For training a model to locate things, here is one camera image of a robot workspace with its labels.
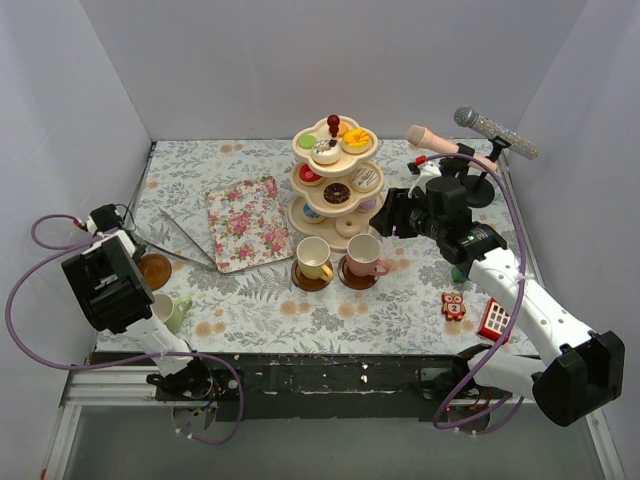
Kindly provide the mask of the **brown wooden coaster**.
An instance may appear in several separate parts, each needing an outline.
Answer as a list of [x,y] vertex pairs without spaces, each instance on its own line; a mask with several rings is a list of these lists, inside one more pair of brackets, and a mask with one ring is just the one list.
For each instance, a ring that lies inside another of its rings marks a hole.
[[326,288],[334,278],[334,272],[333,272],[333,267],[331,263],[327,261],[323,265],[323,267],[329,271],[330,273],[329,279],[328,280],[323,278],[311,279],[306,277],[302,273],[302,270],[300,269],[300,266],[299,266],[299,262],[295,260],[291,267],[291,280],[294,283],[294,285],[300,288],[301,290],[308,291],[308,292],[320,291]]
[[137,267],[152,291],[159,290],[171,278],[172,265],[163,255],[152,253],[144,255]]
[[344,255],[338,265],[338,274],[342,283],[353,290],[366,290],[373,287],[378,277],[374,275],[357,276],[351,272],[347,265],[347,256]]

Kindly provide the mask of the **purple sprinkled donut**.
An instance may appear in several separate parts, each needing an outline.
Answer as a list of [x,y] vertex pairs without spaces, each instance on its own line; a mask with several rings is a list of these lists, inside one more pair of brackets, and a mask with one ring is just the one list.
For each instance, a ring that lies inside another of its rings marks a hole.
[[371,210],[374,210],[375,207],[377,205],[377,199],[376,198],[371,198],[368,199],[362,203],[360,203],[357,207],[357,211],[359,212],[369,212]]

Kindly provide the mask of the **white donut chocolate stripes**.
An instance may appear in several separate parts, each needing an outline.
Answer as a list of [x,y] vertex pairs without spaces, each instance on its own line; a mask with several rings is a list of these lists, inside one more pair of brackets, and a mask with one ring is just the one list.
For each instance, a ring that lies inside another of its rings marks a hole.
[[380,177],[372,167],[360,167],[354,171],[350,179],[350,186],[360,193],[368,193],[379,185]]

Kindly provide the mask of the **pink cup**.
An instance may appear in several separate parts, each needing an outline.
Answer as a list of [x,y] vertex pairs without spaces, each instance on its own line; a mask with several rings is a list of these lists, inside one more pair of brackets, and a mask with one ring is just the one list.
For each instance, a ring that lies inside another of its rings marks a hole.
[[347,245],[347,267],[357,277],[384,276],[390,272],[389,265],[381,259],[382,246],[370,234],[358,234]]

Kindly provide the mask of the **metal serving tongs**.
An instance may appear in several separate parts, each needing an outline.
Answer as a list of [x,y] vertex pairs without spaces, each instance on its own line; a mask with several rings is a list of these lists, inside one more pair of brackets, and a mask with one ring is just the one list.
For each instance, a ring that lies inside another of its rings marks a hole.
[[150,242],[148,239],[144,238],[141,234],[133,232],[132,236],[134,238],[134,240],[143,245],[144,247],[148,248],[148,249],[152,249],[154,251],[157,251],[161,254],[164,254],[166,256],[169,256],[171,258],[173,258],[174,260],[179,260],[183,263],[192,265],[194,267],[198,267],[201,269],[204,269],[206,271],[212,271],[215,272],[218,270],[217,268],[217,264],[216,261],[214,260],[213,256],[211,254],[209,254],[172,216],[169,212],[167,212],[166,210],[162,209],[162,208],[158,208],[158,211],[161,215],[161,217],[168,221],[170,226],[176,230],[179,234],[179,237],[186,242],[190,248],[194,251],[197,251],[199,256],[201,257],[201,260],[198,259],[194,259],[191,258],[189,256],[185,256],[182,253],[178,253],[175,250],[171,250],[168,248],[165,248],[164,246],[161,246],[160,244],[157,243],[153,243]]

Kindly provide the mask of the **chocolate sprinkled donut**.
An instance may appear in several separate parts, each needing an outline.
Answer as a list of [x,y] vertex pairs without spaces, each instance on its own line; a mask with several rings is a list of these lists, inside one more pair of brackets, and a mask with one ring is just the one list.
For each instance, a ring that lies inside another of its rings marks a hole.
[[350,199],[351,191],[343,183],[334,182],[325,187],[324,200],[330,205],[341,205]]

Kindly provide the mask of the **cream three-tier dessert stand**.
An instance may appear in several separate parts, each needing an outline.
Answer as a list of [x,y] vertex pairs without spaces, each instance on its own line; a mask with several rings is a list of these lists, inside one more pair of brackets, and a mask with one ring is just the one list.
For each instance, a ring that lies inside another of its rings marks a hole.
[[370,219],[382,206],[384,173],[374,158],[377,136],[350,117],[331,114],[292,140],[297,164],[290,173],[296,193],[289,220],[306,236],[318,236],[334,252],[370,234]]

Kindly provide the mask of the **yellow glazed donut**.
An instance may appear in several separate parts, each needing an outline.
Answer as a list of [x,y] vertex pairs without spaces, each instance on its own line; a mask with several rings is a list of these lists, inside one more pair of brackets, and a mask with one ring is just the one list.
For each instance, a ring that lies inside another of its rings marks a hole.
[[357,155],[368,151],[372,146],[371,134],[362,128],[347,130],[341,139],[343,151]]

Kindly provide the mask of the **white donut with chocolate square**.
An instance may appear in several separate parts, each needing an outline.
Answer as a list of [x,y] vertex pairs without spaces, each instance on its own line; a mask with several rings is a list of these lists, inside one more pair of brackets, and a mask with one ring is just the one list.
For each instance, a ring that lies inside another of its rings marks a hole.
[[341,148],[336,139],[317,141],[310,151],[311,159],[319,165],[332,165],[340,159]]

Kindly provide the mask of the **orange round biscuit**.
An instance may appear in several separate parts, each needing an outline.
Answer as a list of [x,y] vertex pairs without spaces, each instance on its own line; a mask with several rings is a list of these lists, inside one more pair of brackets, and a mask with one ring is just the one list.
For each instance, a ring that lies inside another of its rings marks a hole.
[[338,137],[342,138],[348,130],[349,130],[348,125],[346,125],[345,123],[340,123],[339,130],[338,130]]

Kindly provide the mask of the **blue glazed donut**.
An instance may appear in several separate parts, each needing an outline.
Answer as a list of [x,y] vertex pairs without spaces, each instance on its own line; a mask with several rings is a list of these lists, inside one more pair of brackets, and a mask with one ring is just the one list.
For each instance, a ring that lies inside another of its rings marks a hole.
[[307,203],[302,208],[302,215],[305,222],[309,224],[319,224],[325,220],[325,217],[313,210]]

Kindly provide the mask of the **yellow cup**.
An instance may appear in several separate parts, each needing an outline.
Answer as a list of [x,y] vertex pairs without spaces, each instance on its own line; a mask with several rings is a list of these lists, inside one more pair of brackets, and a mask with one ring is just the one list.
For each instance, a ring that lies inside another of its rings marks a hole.
[[296,249],[296,259],[301,273],[311,280],[331,282],[334,274],[329,263],[330,254],[329,245],[322,238],[304,238]]

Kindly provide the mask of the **red glazed donut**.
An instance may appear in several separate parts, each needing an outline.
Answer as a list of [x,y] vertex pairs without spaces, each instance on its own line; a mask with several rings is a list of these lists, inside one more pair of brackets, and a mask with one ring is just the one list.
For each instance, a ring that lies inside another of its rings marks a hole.
[[303,163],[298,172],[299,181],[306,186],[319,185],[324,177],[315,173],[307,163]]

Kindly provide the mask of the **floral serving tray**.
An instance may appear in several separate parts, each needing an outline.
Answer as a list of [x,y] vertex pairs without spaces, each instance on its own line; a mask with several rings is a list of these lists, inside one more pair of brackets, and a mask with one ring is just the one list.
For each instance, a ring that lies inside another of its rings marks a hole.
[[274,177],[244,180],[206,194],[214,261],[224,274],[293,256]]

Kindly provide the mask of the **green round biscuit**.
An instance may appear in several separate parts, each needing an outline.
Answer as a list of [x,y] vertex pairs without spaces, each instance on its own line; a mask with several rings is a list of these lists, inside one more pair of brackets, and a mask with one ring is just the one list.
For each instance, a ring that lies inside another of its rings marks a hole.
[[298,137],[297,145],[301,149],[311,150],[317,142],[318,140],[314,135],[304,134]]

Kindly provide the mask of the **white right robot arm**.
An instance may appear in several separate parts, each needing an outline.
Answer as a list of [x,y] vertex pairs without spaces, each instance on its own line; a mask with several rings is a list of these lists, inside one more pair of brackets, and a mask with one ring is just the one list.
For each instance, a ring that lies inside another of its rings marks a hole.
[[568,426],[622,393],[625,346],[612,331],[598,333],[560,305],[491,226],[473,220],[466,192],[453,177],[424,187],[389,189],[371,226],[382,236],[425,236],[442,257],[479,285],[535,346],[535,358],[505,351],[502,340],[454,358],[451,401],[495,388],[533,400],[552,422]]

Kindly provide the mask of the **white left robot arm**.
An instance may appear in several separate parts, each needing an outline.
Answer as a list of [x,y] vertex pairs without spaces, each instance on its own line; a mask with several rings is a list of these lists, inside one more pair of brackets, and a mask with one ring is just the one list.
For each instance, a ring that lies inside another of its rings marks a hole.
[[150,380],[165,392],[193,400],[208,396],[213,377],[154,312],[156,299],[135,264],[144,247],[125,229],[116,206],[91,211],[83,226],[91,245],[61,267],[89,324],[123,336],[146,354],[156,353],[159,374]]

